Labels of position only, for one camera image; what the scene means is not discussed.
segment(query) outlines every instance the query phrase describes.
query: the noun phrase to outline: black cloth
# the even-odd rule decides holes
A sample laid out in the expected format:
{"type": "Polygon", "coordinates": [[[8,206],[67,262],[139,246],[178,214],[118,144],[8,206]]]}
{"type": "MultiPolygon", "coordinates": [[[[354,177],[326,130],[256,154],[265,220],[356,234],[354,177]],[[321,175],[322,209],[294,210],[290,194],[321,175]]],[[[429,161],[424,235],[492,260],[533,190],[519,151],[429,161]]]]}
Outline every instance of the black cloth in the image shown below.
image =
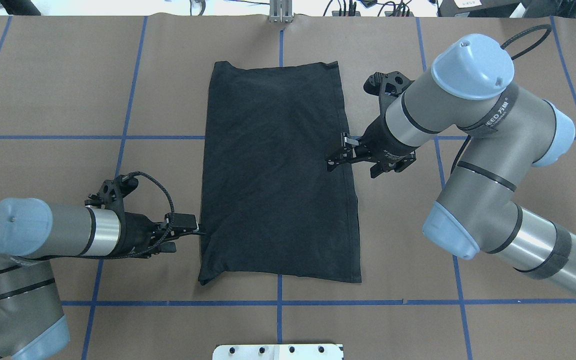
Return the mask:
{"type": "Polygon", "coordinates": [[[202,285],[224,271],[361,282],[352,168],[327,172],[325,162],[341,132],[348,119],[336,62],[252,70],[215,63],[201,191],[202,285]]]}

